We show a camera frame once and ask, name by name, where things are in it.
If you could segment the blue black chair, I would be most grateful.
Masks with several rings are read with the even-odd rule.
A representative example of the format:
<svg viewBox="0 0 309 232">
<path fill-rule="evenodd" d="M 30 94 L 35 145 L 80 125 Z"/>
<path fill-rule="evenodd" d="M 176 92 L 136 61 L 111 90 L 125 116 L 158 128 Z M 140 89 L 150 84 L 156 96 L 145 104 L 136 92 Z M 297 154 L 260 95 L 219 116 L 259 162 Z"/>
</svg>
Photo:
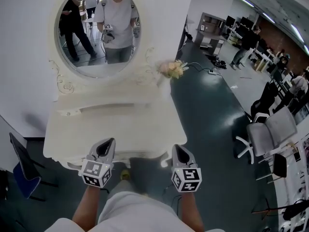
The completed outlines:
<svg viewBox="0 0 309 232">
<path fill-rule="evenodd" d="M 31 159 L 27 149 L 17 140 L 17 138 L 10 132 L 10 143 L 18 157 L 18 164 L 13 169 L 15 181 L 26 199 L 32 199 L 40 202 L 45 202 L 46 199 L 33 196 L 33 192 L 39 184 L 58 188 L 57 184 L 46 182 L 42 180 L 42 176 L 36 169 L 35 165 L 45 168 L 43 165 Z"/>
</svg>

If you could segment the black office chair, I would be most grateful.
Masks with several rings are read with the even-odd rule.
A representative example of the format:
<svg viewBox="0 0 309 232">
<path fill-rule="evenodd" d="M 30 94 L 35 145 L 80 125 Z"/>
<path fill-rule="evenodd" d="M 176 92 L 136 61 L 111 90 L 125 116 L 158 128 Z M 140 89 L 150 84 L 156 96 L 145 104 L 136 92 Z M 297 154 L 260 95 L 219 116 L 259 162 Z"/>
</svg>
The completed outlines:
<svg viewBox="0 0 309 232">
<path fill-rule="evenodd" d="M 278 89 L 274 83 L 267 82 L 260 99 L 256 100 L 251 106 L 252 123 L 264 123 L 270 117 L 269 109 L 275 102 Z"/>
</svg>

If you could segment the person's right forearm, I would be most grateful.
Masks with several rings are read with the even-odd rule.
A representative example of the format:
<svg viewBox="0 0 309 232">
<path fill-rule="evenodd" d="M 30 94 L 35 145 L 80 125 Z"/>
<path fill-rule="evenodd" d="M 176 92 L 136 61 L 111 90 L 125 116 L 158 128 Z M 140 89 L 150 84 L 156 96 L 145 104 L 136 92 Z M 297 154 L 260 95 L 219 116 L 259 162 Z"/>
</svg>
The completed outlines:
<svg viewBox="0 0 309 232">
<path fill-rule="evenodd" d="M 182 222 L 195 232 L 204 232 L 204 224 L 198 211 L 193 192 L 182 193 Z"/>
</svg>

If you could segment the person's left forearm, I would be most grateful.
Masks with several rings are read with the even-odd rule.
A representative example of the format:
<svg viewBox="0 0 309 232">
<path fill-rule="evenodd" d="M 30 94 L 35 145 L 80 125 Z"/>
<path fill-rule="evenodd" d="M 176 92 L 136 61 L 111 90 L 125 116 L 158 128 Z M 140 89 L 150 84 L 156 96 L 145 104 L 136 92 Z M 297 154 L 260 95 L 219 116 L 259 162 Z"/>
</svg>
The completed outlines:
<svg viewBox="0 0 309 232">
<path fill-rule="evenodd" d="M 72 221 L 85 232 L 94 228 L 98 211 L 100 189 L 87 186 L 82 199 L 72 217 Z"/>
</svg>

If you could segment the white office desk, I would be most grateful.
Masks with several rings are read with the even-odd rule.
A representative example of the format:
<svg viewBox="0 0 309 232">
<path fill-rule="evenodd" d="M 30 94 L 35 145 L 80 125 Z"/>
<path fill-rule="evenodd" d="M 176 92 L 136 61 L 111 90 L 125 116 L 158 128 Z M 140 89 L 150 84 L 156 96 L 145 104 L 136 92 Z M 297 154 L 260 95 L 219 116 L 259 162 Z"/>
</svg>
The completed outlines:
<svg viewBox="0 0 309 232">
<path fill-rule="evenodd" d="M 249 59 L 253 63 L 253 69 L 256 72 L 263 72 L 268 65 L 272 65 L 274 57 L 269 49 L 266 51 L 266 54 L 257 49 L 251 49 L 251 54 L 249 55 Z"/>
</svg>

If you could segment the person's white shirt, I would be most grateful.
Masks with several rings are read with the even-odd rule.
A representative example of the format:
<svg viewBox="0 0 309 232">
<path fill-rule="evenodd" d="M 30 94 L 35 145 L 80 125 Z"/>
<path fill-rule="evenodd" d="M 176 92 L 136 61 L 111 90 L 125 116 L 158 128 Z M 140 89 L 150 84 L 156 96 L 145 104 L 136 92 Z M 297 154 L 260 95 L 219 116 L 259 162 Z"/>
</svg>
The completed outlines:
<svg viewBox="0 0 309 232">
<path fill-rule="evenodd" d="M 107 200 L 98 223 L 86 231 L 77 222 L 58 219 L 45 232 L 225 232 L 193 228 L 181 221 L 174 210 L 157 200 L 129 191 Z"/>
</svg>

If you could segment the black bag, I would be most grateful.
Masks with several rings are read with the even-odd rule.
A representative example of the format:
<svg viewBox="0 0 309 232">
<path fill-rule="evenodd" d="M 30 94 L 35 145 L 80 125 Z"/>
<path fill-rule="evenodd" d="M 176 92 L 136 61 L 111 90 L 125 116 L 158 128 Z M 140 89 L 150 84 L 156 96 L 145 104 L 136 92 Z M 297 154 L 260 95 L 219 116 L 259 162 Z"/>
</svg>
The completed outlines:
<svg viewBox="0 0 309 232">
<path fill-rule="evenodd" d="M 283 219 L 288 221 L 294 218 L 299 213 L 302 213 L 309 207 L 309 200 L 299 200 L 296 203 L 285 208 Z"/>
</svg>

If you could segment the white storage rack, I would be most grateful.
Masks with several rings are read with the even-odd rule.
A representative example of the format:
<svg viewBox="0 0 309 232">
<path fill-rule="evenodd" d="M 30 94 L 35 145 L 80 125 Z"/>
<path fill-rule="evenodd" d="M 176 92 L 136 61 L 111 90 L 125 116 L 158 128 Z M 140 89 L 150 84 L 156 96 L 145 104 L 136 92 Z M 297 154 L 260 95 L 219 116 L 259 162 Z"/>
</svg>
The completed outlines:
<svg viewBox="0 0 309 232">
<path fill-rule="evenodd" d="M 296 148 L 287 146 L 281 153 L 287 160 L 287 177 L 275 182 L 277 205 L 288 206 L 309 199 L 309 135 L 296 143 Z M 289 221 L 283 219 L 279 210 L 279 231 L 296 232 L 297 228 L 304 232 L 309 225 L 309 208 Z"/>
</svg>

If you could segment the white dressing table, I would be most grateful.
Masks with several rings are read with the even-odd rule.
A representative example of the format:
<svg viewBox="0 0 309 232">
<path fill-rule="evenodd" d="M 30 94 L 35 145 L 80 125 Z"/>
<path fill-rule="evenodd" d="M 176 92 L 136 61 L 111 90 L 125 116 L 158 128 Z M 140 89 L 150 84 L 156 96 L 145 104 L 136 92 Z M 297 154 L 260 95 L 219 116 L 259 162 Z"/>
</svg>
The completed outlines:
<svg viewBox="0 0 309 232">
<path fill-rule="evenodd" d="M 50 62 L 56 71 L 58 99 L 47 123 L 43 153 L 65 168 L 79 170 L 92 146 L 115 139 L 114 161 L 160 158 L 166 167 L 174 144 L 187 140 L 172 97 L 161 96 L 157 68 L 175 61 L 191 0 L 133 0 L 140 17 L 140 43 L 119 72 L 91 78 L 74 70 L 59 45 L 59 15 L 67 0 L 56 0 L 50 13 Z M 134 102 L 153 102 L 137 109 Z M 58 109 L 80 109 L 61 116 Z"/>
</svg>

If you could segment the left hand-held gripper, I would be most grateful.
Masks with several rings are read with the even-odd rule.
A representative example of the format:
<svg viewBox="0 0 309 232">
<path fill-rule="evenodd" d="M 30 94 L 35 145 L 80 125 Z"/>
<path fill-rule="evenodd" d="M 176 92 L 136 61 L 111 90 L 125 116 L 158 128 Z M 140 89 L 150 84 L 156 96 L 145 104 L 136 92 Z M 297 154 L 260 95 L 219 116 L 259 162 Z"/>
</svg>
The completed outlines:
<svg viewBox="0 0 309 232">
<path fill-rule="evenodd" d="M 95 143 L 83 160 L 78 175 L 87 185 L 103 188 L 112 176 L 115 139 L 108 138 Z"/>
</svg>

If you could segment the pale flower bouquet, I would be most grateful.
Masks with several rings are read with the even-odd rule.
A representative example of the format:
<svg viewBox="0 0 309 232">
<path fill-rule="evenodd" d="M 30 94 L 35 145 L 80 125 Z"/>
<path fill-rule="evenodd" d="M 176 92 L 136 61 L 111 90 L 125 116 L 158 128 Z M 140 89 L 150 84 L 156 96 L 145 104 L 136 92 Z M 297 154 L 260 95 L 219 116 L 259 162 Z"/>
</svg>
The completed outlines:
<svg viewBox="0 0 309 232">
<path fill-rule="evenodd" d="M 187 62 L 181 60 L 165 61 L 157 68 L 158 73 L 162 74 L 166 78 L 179 79 L 183 76 L 183 73 L 188 69 Z"/>
</svg>

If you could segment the person's gray trouser leg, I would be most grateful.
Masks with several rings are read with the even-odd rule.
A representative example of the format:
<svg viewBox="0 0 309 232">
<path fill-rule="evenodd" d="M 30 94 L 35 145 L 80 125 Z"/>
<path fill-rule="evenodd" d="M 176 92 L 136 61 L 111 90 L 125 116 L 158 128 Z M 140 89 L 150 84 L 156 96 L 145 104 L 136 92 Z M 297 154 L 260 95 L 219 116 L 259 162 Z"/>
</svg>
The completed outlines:
<svg viewBox="0 0 309 232">
<path fill-rule="evenodd" d="M 120 180 L 120 182 L 110 191 L 107 199 L 110 199 L 119 192 L 133 192 L 140 195 L 148 196 L 148 194 L 139 191 L 130 180 Z"/>
</svg>

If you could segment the black tripod stand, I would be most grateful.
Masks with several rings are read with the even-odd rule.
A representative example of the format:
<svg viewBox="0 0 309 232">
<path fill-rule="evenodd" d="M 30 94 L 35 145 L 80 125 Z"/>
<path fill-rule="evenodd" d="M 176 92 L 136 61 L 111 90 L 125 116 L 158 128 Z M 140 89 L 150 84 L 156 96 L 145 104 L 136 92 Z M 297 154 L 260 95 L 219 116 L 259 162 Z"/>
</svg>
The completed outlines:
<svg viewBox="0 0 309 232">
<path fill-rule="evenodd" d="M 266 199 L 266 204 L 267 204 L 267 208 L 264 210 L 259 210 L 259 211 L 251 211 L 252 214 L 265 214 L 263 218 L 265 218 L 269 213 L 273 212 L 273 211 L 279 211 L 282 210 L 288 206 L 281 206 L 281 207 L 276 207 L 276 208 L 270 208 L 268 200 Z"/>
</svg>

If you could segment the oval mirror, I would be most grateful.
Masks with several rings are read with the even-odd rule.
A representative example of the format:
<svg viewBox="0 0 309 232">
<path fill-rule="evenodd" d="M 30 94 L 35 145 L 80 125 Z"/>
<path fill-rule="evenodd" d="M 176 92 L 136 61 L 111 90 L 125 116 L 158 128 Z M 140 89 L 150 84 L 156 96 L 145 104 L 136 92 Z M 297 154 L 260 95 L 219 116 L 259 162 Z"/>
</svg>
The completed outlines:
<svg viewBox="0 0 309 232">
<path fill-rule="evenodd" d="M 140 17 L 133 0 L 67 0 L 57 22 L 65 59 L 87 77 L 121 71 L 140 43 Z"/>
</svg>

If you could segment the white vase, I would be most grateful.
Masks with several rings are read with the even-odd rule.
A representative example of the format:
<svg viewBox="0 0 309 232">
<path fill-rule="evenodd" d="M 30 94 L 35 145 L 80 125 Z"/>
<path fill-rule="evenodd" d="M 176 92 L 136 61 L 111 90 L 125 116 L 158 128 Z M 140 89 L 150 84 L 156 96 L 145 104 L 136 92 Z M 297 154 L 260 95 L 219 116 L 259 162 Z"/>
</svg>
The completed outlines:
<svg viewBox="0 0 309 232">
<path fill-rule="evenodd" d="M 161 96 L 167 100 L 171 93 L 170 78 L 167 78 L 163 75 L 160 76 L 159 80 L 157 81 L 157 86 L 160 90 Z"/>
</svg>

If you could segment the wooden chair dark seat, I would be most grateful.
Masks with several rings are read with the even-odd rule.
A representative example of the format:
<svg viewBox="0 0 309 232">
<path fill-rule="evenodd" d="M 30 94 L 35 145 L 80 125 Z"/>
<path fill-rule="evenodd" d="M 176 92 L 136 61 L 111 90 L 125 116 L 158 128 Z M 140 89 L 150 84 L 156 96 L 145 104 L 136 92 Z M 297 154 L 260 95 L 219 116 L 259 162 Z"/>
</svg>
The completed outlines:
<svg viewBox="0 0 309 232">
<path fill-rule="evenodd" d="M 287 158 L 282 153 L 276 153 L 272 158 L 272 172 L 261 177 L 256 178 L 256 181 L 268 178 L 275 175 L 276 178 L 267 181 L 267 184 L 274 183 L 275 181 L 287 177 Z"/>
</svg>

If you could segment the white office chair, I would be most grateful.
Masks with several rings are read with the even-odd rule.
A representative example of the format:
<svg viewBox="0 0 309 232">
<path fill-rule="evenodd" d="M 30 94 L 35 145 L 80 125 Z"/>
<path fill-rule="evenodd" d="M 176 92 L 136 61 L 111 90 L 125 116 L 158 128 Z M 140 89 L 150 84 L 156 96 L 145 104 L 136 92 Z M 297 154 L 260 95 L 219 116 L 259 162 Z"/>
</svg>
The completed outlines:
<svg viewBox="0 0 309 232">
<path fill-rule="evenodd" d="M 241 158 L 248 152 L 250 154 L 251 164 L 254 163 L 255 157 L 270 153 L 297 134 L 295 119 L 286 106 L 269 116 L 263 123 L 253 122 L 249 124 L 246 130 L 248 141 L 239 136 L 236 137 L 238 141 L 246 146 L 237 157 Z"/>
</svg>

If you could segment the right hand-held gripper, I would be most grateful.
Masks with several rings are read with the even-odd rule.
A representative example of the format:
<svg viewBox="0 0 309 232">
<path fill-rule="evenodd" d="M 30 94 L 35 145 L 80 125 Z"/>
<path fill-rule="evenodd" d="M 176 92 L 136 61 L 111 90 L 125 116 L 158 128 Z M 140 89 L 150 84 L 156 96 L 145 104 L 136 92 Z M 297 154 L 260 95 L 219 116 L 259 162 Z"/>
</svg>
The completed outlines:
<svg viewBox="0 0 309 232">
<path fill-rule="evenodd" d="M 178 192 L 196 192 L 202 182 L 201 168 L 194 155 L 184 146 L 172 148 L 171 181 Z"/>
</svg>

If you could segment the gray desk with hutch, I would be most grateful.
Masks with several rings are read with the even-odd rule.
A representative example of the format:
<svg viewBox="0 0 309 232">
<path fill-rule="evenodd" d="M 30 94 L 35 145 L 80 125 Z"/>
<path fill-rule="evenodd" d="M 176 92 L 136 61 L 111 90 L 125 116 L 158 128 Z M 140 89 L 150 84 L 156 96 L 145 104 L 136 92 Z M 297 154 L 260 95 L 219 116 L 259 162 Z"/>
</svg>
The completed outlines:
<svg viewBox="0 0 309 232">
<path fill-rule="evenodd" d="M 194 43 L 207 56 L 217 56 L 225 42 L 222 36 L 226 20 L 202 13 Z"/>
</svg>

